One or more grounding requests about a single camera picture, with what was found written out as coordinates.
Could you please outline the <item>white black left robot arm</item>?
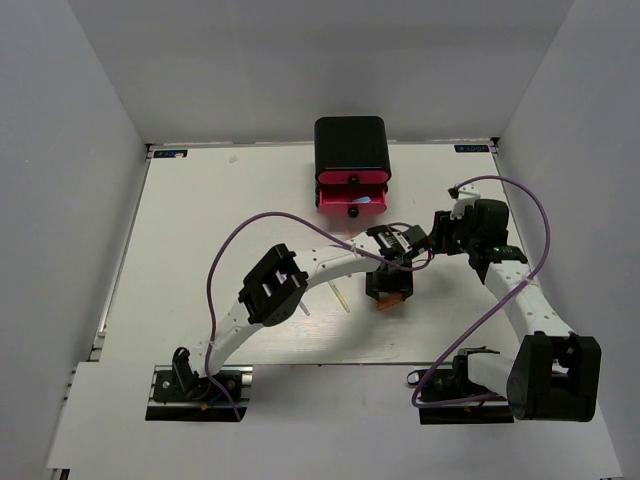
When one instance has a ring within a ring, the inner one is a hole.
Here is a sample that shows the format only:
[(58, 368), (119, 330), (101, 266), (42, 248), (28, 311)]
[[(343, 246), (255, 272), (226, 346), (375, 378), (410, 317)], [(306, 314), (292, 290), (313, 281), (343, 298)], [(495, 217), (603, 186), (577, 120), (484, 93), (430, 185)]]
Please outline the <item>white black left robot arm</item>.
[(357, 273), (367, 275), (368, 295), (374, 299), (377, 280), (390, 281), (391, 292), (402, 291), (397, 277), (411, 274), (413, 260), (430, 247), (418, 225), (404, 231), (381, 225), (350, 240), (325, 237), (327, 246), (307, 251), (295, 252), (283, 243), (271, 247), (246, 274), (236, 301), (221, 318), (213, 307), (213, 278), (207, 279), (211, 333), (195, 352), (180, 347), (172, 359), (173, 379), (188, 400), (205, 396), (211, 383), (220, 385), (213, 376), (226, 360), (259, 330), (288, 320), (307, 291)]

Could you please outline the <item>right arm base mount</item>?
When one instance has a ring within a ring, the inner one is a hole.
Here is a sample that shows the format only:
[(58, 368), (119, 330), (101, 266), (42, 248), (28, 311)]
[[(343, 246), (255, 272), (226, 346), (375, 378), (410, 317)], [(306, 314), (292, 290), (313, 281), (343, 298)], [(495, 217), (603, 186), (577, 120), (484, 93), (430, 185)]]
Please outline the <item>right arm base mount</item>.
[[(485, 387), (458, 385), (450, 366), (439, 368), (417, 396), (418, 403), (437, 403), (487, 395)], [(514, 418), (503, 397), (466, 401), (419, 410), (421, 425), (490, 425), (512, 424)]]

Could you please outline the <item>pink top drawer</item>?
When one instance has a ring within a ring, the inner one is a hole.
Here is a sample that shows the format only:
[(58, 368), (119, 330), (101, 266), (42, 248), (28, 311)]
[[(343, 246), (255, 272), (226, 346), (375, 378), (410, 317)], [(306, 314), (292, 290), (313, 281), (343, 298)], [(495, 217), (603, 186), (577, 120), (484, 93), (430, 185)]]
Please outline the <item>pink top drawer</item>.
[(385, 170), (324, 170), (316, 174), (316, 181), (322, 185), (381, 185), (391, 175)]

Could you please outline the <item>pink drawer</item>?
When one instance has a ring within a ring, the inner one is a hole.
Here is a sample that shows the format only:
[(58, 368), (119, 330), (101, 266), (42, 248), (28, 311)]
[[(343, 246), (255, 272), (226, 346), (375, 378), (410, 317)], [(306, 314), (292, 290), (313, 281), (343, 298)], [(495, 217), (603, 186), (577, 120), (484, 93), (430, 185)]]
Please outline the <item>pink drawer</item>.
[(316, 181), (322, 185), (381, 185), (391, 175), (385, 170), (324, 170), (316, 174)]
[(329, 216), (380, 215), (387, 210), (387, 187), (381, 185), (321, 185), (316, 188), (317, 211)]

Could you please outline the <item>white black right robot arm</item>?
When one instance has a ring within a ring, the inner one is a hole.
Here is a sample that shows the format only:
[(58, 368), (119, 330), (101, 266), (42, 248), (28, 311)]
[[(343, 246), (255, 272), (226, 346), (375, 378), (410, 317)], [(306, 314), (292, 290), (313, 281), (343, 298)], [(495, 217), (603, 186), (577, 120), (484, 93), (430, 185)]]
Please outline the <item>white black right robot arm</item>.
[(507, 242), (508, 220), (508, 207), (498, 200), (474, 200), (434, 217), (434, 253), (467, 255), (520, 346), (514, 358), (487, 347), (459, 350), (448, 378), (429, 382), (422, 398), (484, 402), (496, 395), (519, 420), (589, 422), (596, 410), (601, 347), (553, 311), (530, 276), (526, 256)]

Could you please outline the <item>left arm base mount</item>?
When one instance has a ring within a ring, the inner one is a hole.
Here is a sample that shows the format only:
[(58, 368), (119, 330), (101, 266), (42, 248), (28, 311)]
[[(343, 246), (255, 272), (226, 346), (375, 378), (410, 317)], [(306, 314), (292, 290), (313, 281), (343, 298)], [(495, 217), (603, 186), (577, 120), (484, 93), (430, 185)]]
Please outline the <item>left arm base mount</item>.
[[(249, 406), (252, 367), (222, 368), (215, 376), (236, 405), (240, 419)], [(157, 367), (152, 378), (145, 420), (157, 422), (237, 422), (233, 407), (221, 389), (199, 378), (195, 389), (185, 393), (169, 366)]]

